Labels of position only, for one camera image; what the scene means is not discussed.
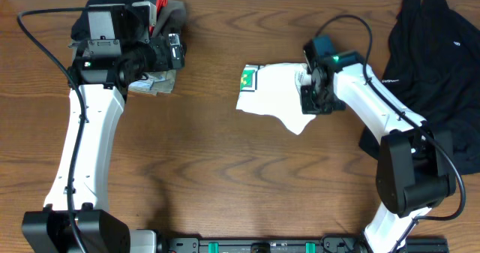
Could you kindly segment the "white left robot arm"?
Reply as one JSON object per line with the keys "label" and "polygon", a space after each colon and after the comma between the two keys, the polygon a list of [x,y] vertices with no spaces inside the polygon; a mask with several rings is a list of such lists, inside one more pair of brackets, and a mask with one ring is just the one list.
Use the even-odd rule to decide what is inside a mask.
{"label": "white left robot arm", "polygon": [[116,127],[132,83],[178,70],[185,49],[177,32],[153,35],[150,2],[89,5],[88,34],[73,40],[62,68],[70,115],[57,174],[43,207],[26,212],[22,234],[35,252],[165,252],[149,229],[131,229],[109,212],[108,176]]}

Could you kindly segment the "white t-shirt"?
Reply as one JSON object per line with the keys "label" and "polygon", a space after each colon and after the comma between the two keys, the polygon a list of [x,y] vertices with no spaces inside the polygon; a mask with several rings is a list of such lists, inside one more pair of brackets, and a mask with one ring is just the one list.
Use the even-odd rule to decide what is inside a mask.
{"label": "white t-shirt", "polygon": [[286,129],[299,135],[316,117],[302,112],[301,86],[311,81],[307,69],[305,63],[245,65],[236,109],[274,116]]}

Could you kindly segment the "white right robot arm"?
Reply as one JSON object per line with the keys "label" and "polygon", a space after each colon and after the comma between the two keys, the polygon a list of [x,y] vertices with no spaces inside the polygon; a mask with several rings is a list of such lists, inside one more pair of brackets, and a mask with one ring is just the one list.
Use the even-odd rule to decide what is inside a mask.
{"label": "white right robot arm", "polygon": [[301,88],[308,114],[350,107],[379,145],[376,189],[379,208],[357,252],[407,251],[407,237],[430,211],[464,188],[453,165],[449,130],[428,125],[376,78],[356,52],[309,58],[310,82]]}

